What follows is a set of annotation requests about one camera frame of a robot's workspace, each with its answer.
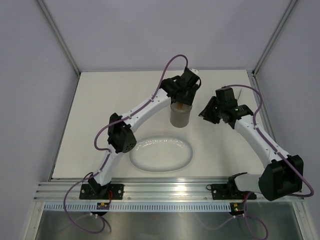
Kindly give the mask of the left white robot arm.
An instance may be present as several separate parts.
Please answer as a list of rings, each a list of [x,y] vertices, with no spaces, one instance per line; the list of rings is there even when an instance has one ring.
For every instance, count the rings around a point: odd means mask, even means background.
[[[137,144],[134,133],[138,128],[171,104],[191,106],[201,83],[199,71],[187,67],[181,75],[166,79],[162,75],[158,88],[150,97],[122,115],[113,113],[110,116],[109,124],[97,133],[93,142],[96,150],[105,151],[101,166],[88,179],[90,193],[95,198],[103,199],[108,194],[118,159]]]

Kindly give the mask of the grey cylindrical lunch container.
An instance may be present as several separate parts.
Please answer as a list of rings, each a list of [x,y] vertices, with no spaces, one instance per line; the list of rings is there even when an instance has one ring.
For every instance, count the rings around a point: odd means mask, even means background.
[[[176,128],[184,128],[190,120],[190,112],[187,114],[177,114],[170,109],[170,123]]]

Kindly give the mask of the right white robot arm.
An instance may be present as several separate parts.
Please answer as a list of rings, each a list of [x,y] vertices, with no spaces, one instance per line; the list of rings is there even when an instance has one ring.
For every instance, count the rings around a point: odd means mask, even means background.
[[[256,111],[238,104],[232,85],[217,89],[199,116],[213,124],[221,121],[228,124],[246,140],[263,165],[262,174],[242,172],[230,176],[226,189],[230,197],[253,192],[274,201],[285,196],[296,197],[302,190],[303,160],[290,155],[260,127]]]

